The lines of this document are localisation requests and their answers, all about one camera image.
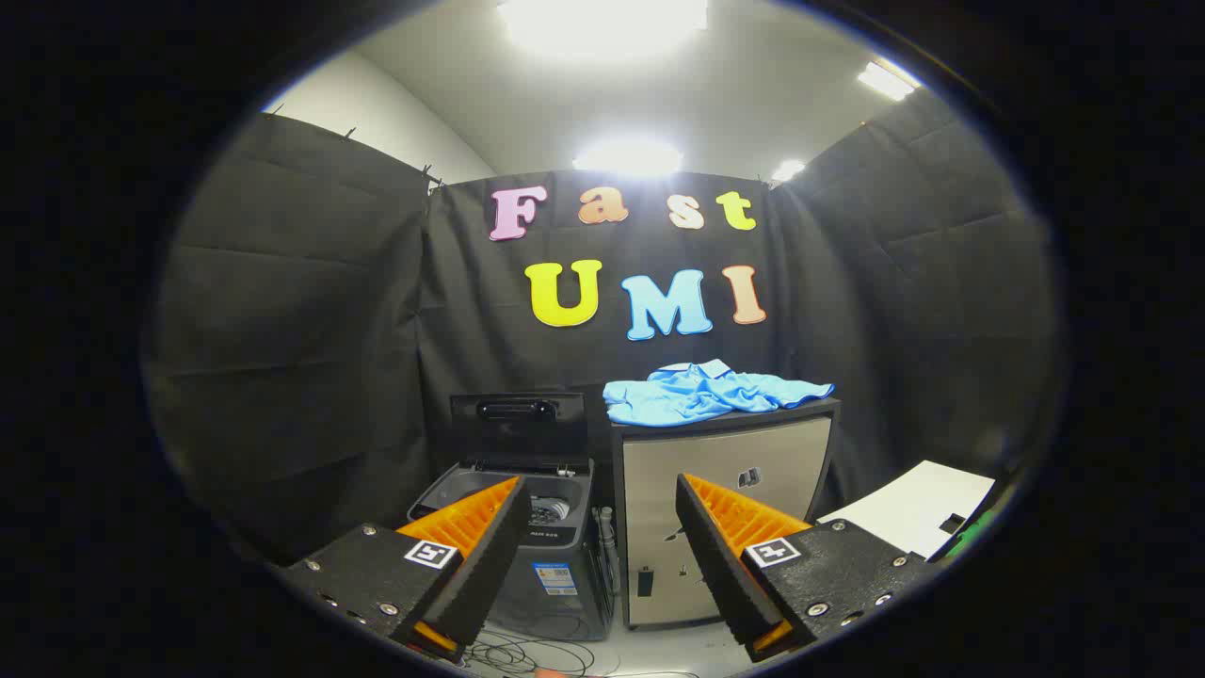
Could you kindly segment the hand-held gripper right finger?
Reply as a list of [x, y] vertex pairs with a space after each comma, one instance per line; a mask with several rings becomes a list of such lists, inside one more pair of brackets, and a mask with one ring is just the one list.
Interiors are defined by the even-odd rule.
[[721, 618], [754, 664], [872, 621], [941, 572], [851, 520], [809, 524], [693, 474], [676, 477], [675, 509]]

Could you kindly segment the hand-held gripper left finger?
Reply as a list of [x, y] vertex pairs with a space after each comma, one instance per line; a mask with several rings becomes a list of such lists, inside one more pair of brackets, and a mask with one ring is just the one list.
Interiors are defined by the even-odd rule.
[[365, 523], [282, 570], [290, 592], [392, 652], [458, 662], [528, 532], [531, 494], [509, 476], [405, 526]]

